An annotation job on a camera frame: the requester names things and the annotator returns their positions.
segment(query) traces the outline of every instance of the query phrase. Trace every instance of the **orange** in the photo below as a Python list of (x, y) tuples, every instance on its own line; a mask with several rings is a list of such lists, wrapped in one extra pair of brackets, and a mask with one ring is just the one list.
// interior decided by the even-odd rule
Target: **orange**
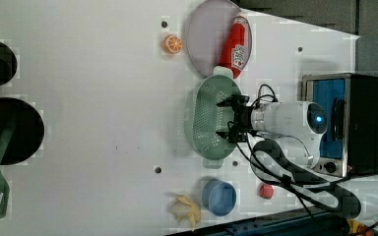
[(163, 50), (169, 54), (176, 54), (182, 49), (182, 40), (176, 35), (169, 34), (164, 38)]

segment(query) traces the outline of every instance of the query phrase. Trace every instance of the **banana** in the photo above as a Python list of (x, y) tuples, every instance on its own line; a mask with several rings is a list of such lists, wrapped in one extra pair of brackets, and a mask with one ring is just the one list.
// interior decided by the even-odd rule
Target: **banana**
[(185, 215), (177, 215), (177, 213), (175, 213), (175, 212), (172, 212), (172, 214), (174, 214), (176, 216), (176, 219), (179, 220), (179, 221), (181, 219), (188, 219), (189, 222), (190, 222), (190, 225), (192, 227), (192, 231), (194, 231), (196, 224), (201, 221), (201, 210), (199, 209), (198, 205), (195, 202), (193, 202), (191, 199), (189, 199), (186, 196), (178, 195), (176, 197), (176, 200), (177, 200), (177, 202), (175, 204), (183, 203), (183, 204), (189, 206), (190, 210), (189, 210), (189, 213), (187, 213)]

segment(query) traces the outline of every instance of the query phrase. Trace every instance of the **blue cup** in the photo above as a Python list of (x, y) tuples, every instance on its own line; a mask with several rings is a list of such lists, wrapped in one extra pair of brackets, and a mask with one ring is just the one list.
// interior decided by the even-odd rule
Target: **blue cup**
[(202, 193), (204, 206), (216, 216), (229, 214), (235, 206), (236, 193), (232, 185), (221, 180), (211, 180)]

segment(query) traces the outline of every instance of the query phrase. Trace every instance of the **green colander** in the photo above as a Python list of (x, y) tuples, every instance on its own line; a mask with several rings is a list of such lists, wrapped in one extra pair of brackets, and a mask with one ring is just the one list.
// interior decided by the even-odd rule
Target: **green colander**
[(231, 70), (215, 67), (214, 75), (195, 88), (188, 99), (185, 133), (194, 150), (204, 157), (207, 168), (220, 168), (223, 159), (235, 149), (235, 144), (216, 134), (216, 131), (227, 131), (227, 122), (234, 117), (231, 107), (217, 107), (217, 103), (233, 94), (241, 95), (241, 91)]

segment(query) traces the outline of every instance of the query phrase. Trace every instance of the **black cable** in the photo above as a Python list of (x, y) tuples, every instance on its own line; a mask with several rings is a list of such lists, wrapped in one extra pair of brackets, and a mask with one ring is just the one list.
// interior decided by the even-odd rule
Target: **black cable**
[[(230, 130), (229, 124), (235, 125), (232, 121), (228, 121), (228, 122), (226, 123), (226, 126), (228, 127), (228, 130)], [(249, 148), (250, 148), (250, 152), (253, 153), (253, 151), (252, 151), (252, 149), (251, 149), (251, 147), (250, 147), (250, 144), (249, 144), (249, 142), (248, 142), (248, 137), (247, 137), (247, 144), (248, 144), (248, 146), (249, 146)], [(253, 156), (255, 157), (255, 160), (257, 161), (257, 163), (258, 163), (260, 166), (257, 165), (256, 163), (252, 162), (252, 161), (250, 160), (250, 158), (248, 158), (248, 156), (244, 153), (244, 151), (241, 149), (241, 147), (239, 146), (238, 143), (235, 143), (235, 145), (237, 146), (237, 148), (239, 149), (239, 151), (241, 152), (241, 154), (244, 156), (244, 158), (245, 158), (250, 164), (252, 164), (252, 165), (253, 165), (254, 167), (256, 167), (257, 169), (263, 171), (264, 173), (269, 174), (270, 176), (272, 176), (272, 177), (274, 177), (274, 178), (276, 178), (276, 179), (279, 180), (280, 177), (277, 176), (277, 175), (275, 175), (274, 173), (272, 173), (270, 170), (268, 170), (268, 169), (263, 165), (263, 163), (261, 163), (261, 162), (258, 160), (258, 158), (255, 156), (254, 153), (253, 153)], [(265, 182), (265, 183), (267, 183), (267, 184), (270, 184), (270, 185), (275, 185), (275, 186), (279, 186), (279, 185), (280, 185), (280, 183), (279, 183), (279, 182), (276, 182), (276, 181), (263, 180), (263, 179), (261, 179), (261, 178), (260, 178), (260, 180), (262, 180), (263, 182)]]
[[(272, 92), (272, 94), (262, 95), (262, 88), (268, 88)], [(260, 100), (264, 97), (271, 97), (273, 99), (271, 102), (278, 102), (278, 99), (276, 98), (275, 91), (272, 89), (272, 87), (270, 87), (269, 85), (266, 85), (266, 84), (262, 84), (259, 87), (259, 90), (257, 92), (257, 98), (256, 98), (256, 100), (253, 101), (252, 106), (255, 109), (258, 109), (260, 107)]]
[(367, 233), (368, 231), (370, 231), (370, 230), (372, 230), (373, 228), (375, 228), (377, 225), (378, 225), (378, 220), (376, 221), (376, 223), (372, 224), (371, 226), (367, 227), (366, 229), (361, 230), (361, 231), (356, 232), (356, 233), (348, 234), (347, 236), (355, 236), (355, 235), (362, 235), (362, 234), (365, 234), (365, 233)]
[(262, 169), (260, 169), (260, 168), (259, 168), (259, 169), (260, 169), (261, 171), (263, 171), (264, 173), (269, 174), (270, 176), (274, 177), (275, 179), (280, 180), (281, 177), (277, 176), (277, 175), (274, 174), (272, 171), (268, 170), (268, 169), (264, 166), (264, 164), (263, 164), (262, 162), (259, 161), (259, 158), (257, 158), (256, 153), (254, 153), (253, 148), (250, 146), (250, 142), (249, 142), (249, 140), (248, 140), (248, 136), (247, 136), (247, 145), (248, 145), (248, 148), (250, 149), (251, 155), (253, 156), (254, 160), (256, 160), (256, 162), (262, 167)]
[[(298, 141), (303, 145), (303, 147), (305, 148), (305, 151), (306, 151), (306, 153), (308, 154), (308, 156), (311, 156), (311, 153), (309, 152), (308, 148), (306, 147), (306, 145), (303, 143), (302, 140), (300, 140), (300, 139), (298, 139), (297, 137), (294, 137), (294, 136), (283, 136), (283, 137), (280, 137), (280, 139), (281, 139), (281, 138), (284, 138), (284, 137), (294, 138), (295, 140), (298, 140)], [(332, 182), (328, 182), (328, 183), (329, 183), (329, 186), (309, 187), (309, 188), (306, 188), (306, 189), (315, 189), (315, 190), (317, 190), (317, 189), (326, 189), (326, 188), (328, 188), (328, 187), (330, 187), (330, 186), (333, 186), (333, 185), (336, 185), (336, 184), (342, 183), (342, 182), (347, 181), (347, 180), (349, 180), (349, 179), (350, 179), (349, 176), (346, 176), (346, 177), (341, 178), (341, 179), (339, 179), (339, 180), (335, 180), (335, 181), (332, 181)], [(300, 186), (300, 187), (303, 187), (303, 186), (302, 186), (301, 184), (299, 184), (299, 183), (295, 183), (295, 185)]]
[(325, 231), (329, 232), (330, 234), (334, 233), (334, 234), (338, 234), (339, 236), (343, 236), (342, 234), (340, 233), (337, 233), (337, 232), (333, 232), (332, 230), (330, 229), (327, 229), (324, 225), (322, 225), (315, 217), (314, 215), (312, 214), (311, 210), (309, 210), (308, 206), (306, 206), (306, 204), (303, 202), (303, 199), (298, 196), (297, 194), (295, 194), (296, 197), (299, 199), (300, 203), (302, 204), (303, 208), (305, 208), (306, 212), (309, 214), (309, 216), (312, 218), (312, 220), (315, 221), (315, 223), (317, 223), (321, 228), (323, 228)]
[(266, 101), (266, 102), (273, 102), (272, 100), (265, 100), (265, 99), (261, 99), (262, 101)]

